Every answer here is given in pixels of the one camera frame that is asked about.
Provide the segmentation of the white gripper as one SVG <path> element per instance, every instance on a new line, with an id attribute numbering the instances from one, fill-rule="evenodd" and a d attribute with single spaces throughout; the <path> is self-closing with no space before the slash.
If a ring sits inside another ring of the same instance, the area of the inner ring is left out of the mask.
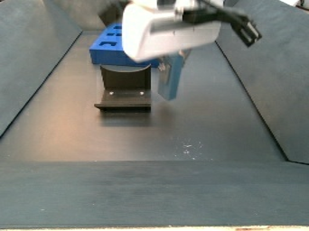
<path id="1" fill-rule="evenodd" d="M 190 24 L 186 10 L 198 0 L 130 0 L 122 16 L 123 51 L 136 62 L 159 58 L 215 41 L 221 22 Z"/>

